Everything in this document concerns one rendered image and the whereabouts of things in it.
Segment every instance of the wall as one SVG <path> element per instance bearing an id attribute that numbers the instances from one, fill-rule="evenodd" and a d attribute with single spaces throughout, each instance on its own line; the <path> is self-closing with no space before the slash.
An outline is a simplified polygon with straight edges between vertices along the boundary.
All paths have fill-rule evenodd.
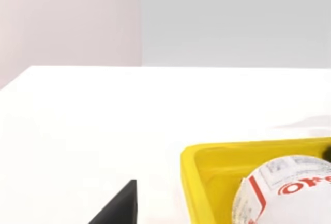
<path id="1" fill-rule="evenodd" d="M 330 67 L 331 0 L 142 0 L 143 64 Z"/>
<path id="2" fill-rule="evenodd" d="M 0 88 L 29 65 L 141 65 L 140 0 L 0 0 Z"/>

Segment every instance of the yellow plastic container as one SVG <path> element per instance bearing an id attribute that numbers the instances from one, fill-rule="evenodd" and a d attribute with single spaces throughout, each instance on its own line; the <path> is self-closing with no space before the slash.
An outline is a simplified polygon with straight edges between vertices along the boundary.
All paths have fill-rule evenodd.
<path id="1" fill-rule="evenodd" d="M 186 148 L 182 182 L 193 224 L 231 224 L 231 208 L 241 178 L 276 157 L 321 157 L 331 138 L 221 143 Z"/>

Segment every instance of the white can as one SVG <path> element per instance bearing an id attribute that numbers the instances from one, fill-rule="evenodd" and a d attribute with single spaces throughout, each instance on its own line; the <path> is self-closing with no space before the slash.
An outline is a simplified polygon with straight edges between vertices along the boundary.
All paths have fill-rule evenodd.
<path id="1" fill-rule="evenodd" d="M 281 157 L 242 180 L 232 224 L 297 223 L 331 223 L 331 163 L 302 155 Z"/>

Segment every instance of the red stripe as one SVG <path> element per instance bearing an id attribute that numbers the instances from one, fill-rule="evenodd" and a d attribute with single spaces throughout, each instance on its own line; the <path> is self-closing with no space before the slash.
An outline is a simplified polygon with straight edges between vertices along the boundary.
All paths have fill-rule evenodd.
<path id="1" fill-rule="evenodd" d="M 257 182 L 256 182 L 256 180 L 254 178 L 254 176 L 251 176 L 249 178 L 249 181 L 250 181 L 250 183 L 251 183 L 251 185 L 252 185 L 252 187 L 253 187 L 253 189 L 255 191 L 255 194 L 257 194 L 257 197 L 258 197 L 258 199 L 259 199 L 259 201 L 261 203 L 261 207 L 262 207 L 262 209 L 260 211 L 260 214 L 259 214 L 259 216 L 257 217 L 257 220 L 256 220 L 256 221 L 258 221 L 258 218 L 262 215 L 262 213 L 263 213 L 263 211 L 264 211 L 265 206 L 266 206 L 267 203 L 265 201 L 265 198 L 264 198 L 264 196 L 263 196 L 263 194 L 262 194 L 262 192 L 261 192 L 261 190 L 260 190 L 260 188 L 259 188 L 259 186 L 258 186 L 258 184 L 257 184 Z"/>

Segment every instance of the white tabletop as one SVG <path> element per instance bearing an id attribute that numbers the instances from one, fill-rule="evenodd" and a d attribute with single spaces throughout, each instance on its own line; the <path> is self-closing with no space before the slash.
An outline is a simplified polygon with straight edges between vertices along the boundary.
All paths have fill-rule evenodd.
<path id="1" fill-rule="evenodd" d="M 330 79 L 313 69 L 31 67 L 0 91 L 0 223 L 88 223 L 132 178 L 139 224 L 189 223 L 180 152 L 329 135 Z"/>

